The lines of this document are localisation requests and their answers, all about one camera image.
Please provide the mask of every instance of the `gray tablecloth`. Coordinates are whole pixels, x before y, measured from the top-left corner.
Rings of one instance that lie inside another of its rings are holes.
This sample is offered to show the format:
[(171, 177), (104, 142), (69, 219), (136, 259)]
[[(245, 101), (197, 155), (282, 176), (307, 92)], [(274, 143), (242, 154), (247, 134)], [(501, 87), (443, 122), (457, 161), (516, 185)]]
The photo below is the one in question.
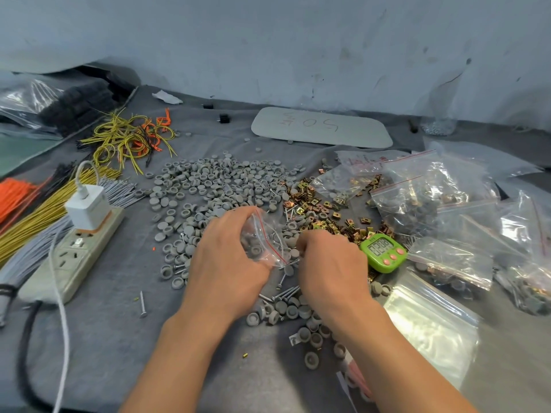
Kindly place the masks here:
[[(162, 116), (165, 104), (154, 99), (154, 87), (141, 87), (125, 114)], [(213, 101), (178, 95), (185, 102), (170, 106), (172, 127), (192, 132), (171, 142), (178, 159), (199, 158), (230, 151), (239, 160), (280, 159), (287, 166), (301, 163), (312, 175), (320, 159), (334, 158), (342, 147), (294, 143), (259, 138), (250, 125), (261, 106)], [(204, 110), (213, 102), (216, 110)], [(231, 116), (230, 124), (217, 122), (219, 113)], [(423, 150), (419, 133), (410, 131), (408, 117), (381, 113), (358, 113), (381, 120), (395, 141), (394, 148)], [(251, 141), (245, 143), (243, 138)], [(551, 139), (541, 131), (515, 133), (509, 128), (462, 122), (452, 140), (469, 140), (514, 153), (533, 163), (551, 167)], [(58, 162), (82, 157), (72, 141), (33, 159), (20, 176), (41, 181)], [(160, 173), (170, 159), (163, 151), (153, 156), (148, 170)], [(125, 176), (150, 185), (135, 175), (130, 165)], [(527, 177), (543, 187), (551, 186), (547, 173)], [(71, 332), (71, 366), (64, 406), (90, 411), (116, 411), (133, 387), (148, 360), (163, 322), (176, 311), (181, 291), (159, 281), (163, 263), (156, 243), (152, 212), (143, 200), (127, 209), (122, 223), (75, 298), (67, 304)], [(272, 274), (267, 293), (273, 292), (279, 272)], [(286, 282), (291, 286), (296, 277)], [(149, 315), (140, 319), (143, 290)], [(514, 308), (508, 295), (494, 284), (492, 291), (467, 304), (480, 314), (480, 346), (476, 360), (463, 384), (463, 393), (483, 412), (543, 412), (551, 410), (551, 319), (536, 318)], [(27, 312), (12, 305), (8, 325), (0, 332), (0, 404), (20, 405), (14, 382), (15, 354)], [(299, 324), (286, 322), (275, 327), (249, 328), (237, 321), (217, 350), (203, 388), (198, 411), (202, 412), (302, 412), (353, 409), (335, 377), (337, 363), (330, 345), (321, 352), (317, 371), (303, 364), (304, 348), (291, 347), (288, 336)], [(29, 351), (29, 374), (37, 393), (53, 401), (62, 364), (59, 313), (42, 310), (37, 317)], [(360, 411), (372, 406), (356, 400)]]

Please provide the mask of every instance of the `wall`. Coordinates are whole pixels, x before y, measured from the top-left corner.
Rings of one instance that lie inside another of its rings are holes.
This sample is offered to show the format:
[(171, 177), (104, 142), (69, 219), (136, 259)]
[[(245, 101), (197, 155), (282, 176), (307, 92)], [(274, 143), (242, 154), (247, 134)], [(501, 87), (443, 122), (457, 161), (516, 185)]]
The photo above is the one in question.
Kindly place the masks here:
[(80, 62), (197, 96), (551, 129), (551, 0), (2, 0), (0, 67)]

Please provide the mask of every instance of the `power outlet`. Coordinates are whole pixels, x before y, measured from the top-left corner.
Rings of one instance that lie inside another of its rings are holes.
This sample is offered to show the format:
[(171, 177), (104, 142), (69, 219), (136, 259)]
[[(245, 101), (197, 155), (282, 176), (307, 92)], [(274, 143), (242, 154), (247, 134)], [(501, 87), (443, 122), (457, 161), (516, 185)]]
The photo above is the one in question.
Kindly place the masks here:
[[(124, 218), (124, 209), (111, 208), (111, 214), (95, 233), (72, 229), (53, 250), (57, 288), (63, 303), (73, 298), (88, 271), (113, 236)], [(18, 297), (25, 302), (42, 300), (56, 303), (50, 263), (46, 258), (31, 278), (21, 287)]]

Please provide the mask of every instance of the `white charger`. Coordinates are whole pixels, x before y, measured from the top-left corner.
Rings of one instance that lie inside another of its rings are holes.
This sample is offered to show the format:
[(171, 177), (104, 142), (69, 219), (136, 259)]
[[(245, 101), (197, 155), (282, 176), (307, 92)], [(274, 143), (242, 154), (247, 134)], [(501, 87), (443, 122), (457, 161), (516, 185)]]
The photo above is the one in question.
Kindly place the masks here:
[(77, 191), (67, 200), (65, 209), (76, 229), (94, 232), (100, 228), (111, 212), (111, 206), (103, 187), (81, 184), (79, 177), (85, 163), (89, 163), (93, 167), (99, 181), (96, 167), (90, 161), (83, 161), (77, 169), (74, 180)]

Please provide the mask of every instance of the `white board with writing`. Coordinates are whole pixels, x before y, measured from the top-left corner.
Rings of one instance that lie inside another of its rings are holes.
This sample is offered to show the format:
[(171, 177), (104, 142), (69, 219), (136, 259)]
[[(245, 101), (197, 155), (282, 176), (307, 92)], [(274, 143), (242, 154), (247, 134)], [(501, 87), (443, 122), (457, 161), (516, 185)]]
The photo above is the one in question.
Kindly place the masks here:
[(392, 139), (375, 119), (265, 107), (251, 125), (255, 135), (298, 142), (385, 148)]

